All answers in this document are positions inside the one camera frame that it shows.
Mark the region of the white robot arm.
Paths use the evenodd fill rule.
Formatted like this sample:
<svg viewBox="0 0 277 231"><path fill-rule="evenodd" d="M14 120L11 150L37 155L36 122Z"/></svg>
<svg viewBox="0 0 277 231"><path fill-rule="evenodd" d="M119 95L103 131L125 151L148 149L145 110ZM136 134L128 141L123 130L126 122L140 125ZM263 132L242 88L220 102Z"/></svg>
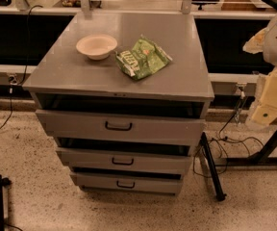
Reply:
<svg viewBox="0 0 277 231"><path fill-rule="evenodd" d="M274 68L257 81L255 100L250 106L246 124L252 129L263 129L277 118L277 13L267 26L247 41L246 53L263 53L264 60Z"/></svg>

